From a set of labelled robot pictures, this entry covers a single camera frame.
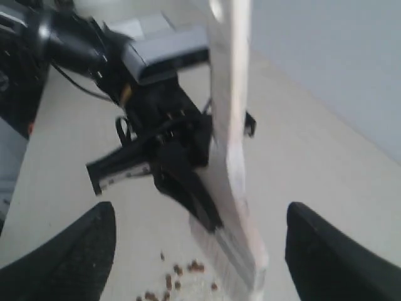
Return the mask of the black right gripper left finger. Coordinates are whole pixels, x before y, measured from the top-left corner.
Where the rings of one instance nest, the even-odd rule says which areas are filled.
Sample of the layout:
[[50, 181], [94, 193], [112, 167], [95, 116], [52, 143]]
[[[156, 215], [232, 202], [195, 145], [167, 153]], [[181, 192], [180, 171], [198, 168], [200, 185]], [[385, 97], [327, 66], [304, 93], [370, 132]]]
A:
[[100, 300], [117, 242], [115, 210], [100, 202], [39, 248], [1, 268], [1, 300]]

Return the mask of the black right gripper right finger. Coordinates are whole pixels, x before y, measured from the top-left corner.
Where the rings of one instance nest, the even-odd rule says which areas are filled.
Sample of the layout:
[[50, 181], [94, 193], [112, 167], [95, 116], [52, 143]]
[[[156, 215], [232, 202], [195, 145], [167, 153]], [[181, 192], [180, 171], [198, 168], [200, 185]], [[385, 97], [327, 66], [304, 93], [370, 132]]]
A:
[[400, 267], [301, 202], [286, 213], [285, 261], [301, 300], [400, 300]]

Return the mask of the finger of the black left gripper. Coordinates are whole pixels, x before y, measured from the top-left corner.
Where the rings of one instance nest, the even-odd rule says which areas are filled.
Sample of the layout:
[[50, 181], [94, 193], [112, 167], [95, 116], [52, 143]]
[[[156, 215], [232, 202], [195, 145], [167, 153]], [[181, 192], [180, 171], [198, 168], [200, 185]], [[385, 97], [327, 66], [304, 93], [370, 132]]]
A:
[[195, 217], [208, 233], [223, 226], [211, 195], [178, 142], [160, 147], [152, 165], [155, 187]]

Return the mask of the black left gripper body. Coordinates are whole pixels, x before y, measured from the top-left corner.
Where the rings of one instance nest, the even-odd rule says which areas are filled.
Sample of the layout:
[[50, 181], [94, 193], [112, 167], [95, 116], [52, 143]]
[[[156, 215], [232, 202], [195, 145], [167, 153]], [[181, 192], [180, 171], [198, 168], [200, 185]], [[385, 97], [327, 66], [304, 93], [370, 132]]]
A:
[[207, 165], [212, 116], [196, 107], [177, 79], [149, 86], [115, 83], [101, 89], [124, 115], [115, 119], [120, 147], [86, 165], [97, 196], [118, 176], [153, 177], [156, 153], [170, 142], [182, 145], [194, 170]]

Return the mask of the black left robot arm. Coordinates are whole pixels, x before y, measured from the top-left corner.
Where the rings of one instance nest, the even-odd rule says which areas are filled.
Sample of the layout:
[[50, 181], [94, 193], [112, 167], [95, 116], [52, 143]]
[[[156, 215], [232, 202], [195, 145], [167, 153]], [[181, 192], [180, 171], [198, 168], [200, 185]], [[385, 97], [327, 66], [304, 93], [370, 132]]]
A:
[[256, 123], [246, 110], [248, 1], [213, 1], [207, 27], [146, 38], [2, 1], [1, 32], [91, 78], [125, 112], [121, 146], [87, 165], [95, 194], [117, 176], [151, 174], [206, 231], [250, 233], [243, 138]]

